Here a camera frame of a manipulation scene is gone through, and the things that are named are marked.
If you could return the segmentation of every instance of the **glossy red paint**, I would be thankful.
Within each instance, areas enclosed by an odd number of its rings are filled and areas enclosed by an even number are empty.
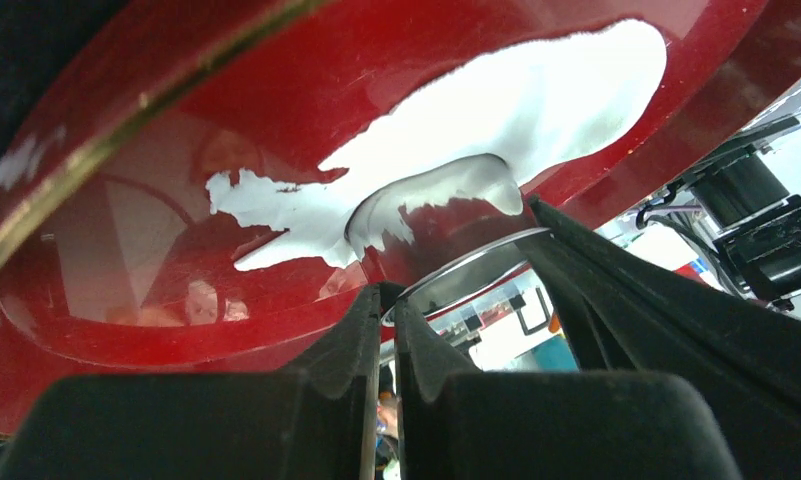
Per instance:
[[[31,180],[0,189],[0,233],[77,161],[73,151],[280,5],[134,2],[21,129],[12,150],[55,140],[24,165]],[[332,269],[319,259],[236,271],[237,256],[274,234],[209,215],[210,174],[247,167],[277,180],[331,181],[344,172],[317,164],[429,80],[486,51],[630,17],[656,25],[668,44],[662,87],[643,118],[609,148],[523,188],[597,226],[801,76],[801,1],[340,0],[245,51],[143,128],[0,271],[0,433],[70,374],[276,368],[375,280],[358,264]]]
[[[700,278],[700,274],[691,265],[688,264],[683,265],[682,267],[674,270],[674,273],[676,273],[677,275],[682,275],[688,278],[689,280],[695,281],[697,283],[702,283],[703,285],[707,284],[706,282],[703,281],[702,278]]]
[[[529,208],[523,215],[507,216],[482,200],[452,199],[443,207],[427,205],[398,216],[415,232],[415,241],[407,243],[386,232],[383,250],[366,248],[361,263],[371,282],[410,286],[462,255],[537,226]]]

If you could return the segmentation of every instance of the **black machine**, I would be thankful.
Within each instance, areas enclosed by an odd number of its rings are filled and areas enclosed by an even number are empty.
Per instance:
[[[792,310],[790,298],[801,292],[801,196],[790,195],[768,170],[757,145],[799,127],[789,117],[737,135],[671,182],[659,202],[646,204],[637,226],[654,221],[675,229],[711,257],[725,289]],[[685,190],[719,227],[718,238],[702,238],[680,222],[649,215]]]

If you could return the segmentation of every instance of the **gold trim strip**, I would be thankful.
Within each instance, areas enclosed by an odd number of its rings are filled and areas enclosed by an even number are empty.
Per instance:
[[[238,55],[261,40],[281,31],[294,20],[312,13],[332,0],[287,2],[268,13],[258,25],[246,29],[228,45],[201,60],[198,69],[177,81],[160,95],[142,94],[141,109],[111,134],[91,139],[77,148],[62,166],[40,185],[0,223],[0,268],[44,220],[85,183],[118,148],[128,142],[156,115],[182,99]]]

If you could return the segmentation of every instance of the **person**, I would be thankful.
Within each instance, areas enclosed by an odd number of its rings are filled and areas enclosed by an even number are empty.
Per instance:
[[[388,365],[379,369],[377,405],[377,440],[374,478],[383,479],[385,469],[398,460],[400,440],[397,395],[394,393],[394,375]]]

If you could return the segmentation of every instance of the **white primer patch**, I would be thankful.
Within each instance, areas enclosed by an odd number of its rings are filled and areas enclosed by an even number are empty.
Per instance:
[[[623,136],[659,87],[665,63],[662,35],[637,20],[480,55],[412,93],[324,160],[322,171],[349,169],[336,181],[297,185],[241,169],[231,186],[221,172],[206,184],[211,213],[230,213],[242,227],[288,229],[236,261],[238,270],[306,257],[343,268],[356,261],[344,238],[347,222],[380,188],[483,153],[504,159],[523,185]]]
[[[503,160],[479,155],[381,188],[353,214],[346,229],[347,239],[360,259],[368,246],[385,250],[383,233],[414,243],[415,232],[398,208],[402,206],[412,214],[426,205],[447,205],[452,199],[484,200],[509,216],[520,215],[524,210],[521,191]]]
[[[27,182],[31,182],[47,148],[62,145],[66,136],[67,129],[62,125],[45,138],[38,139],[34,134],[26,137],[22,144],[0,159],[0,185],[10,190],[24,176]]]

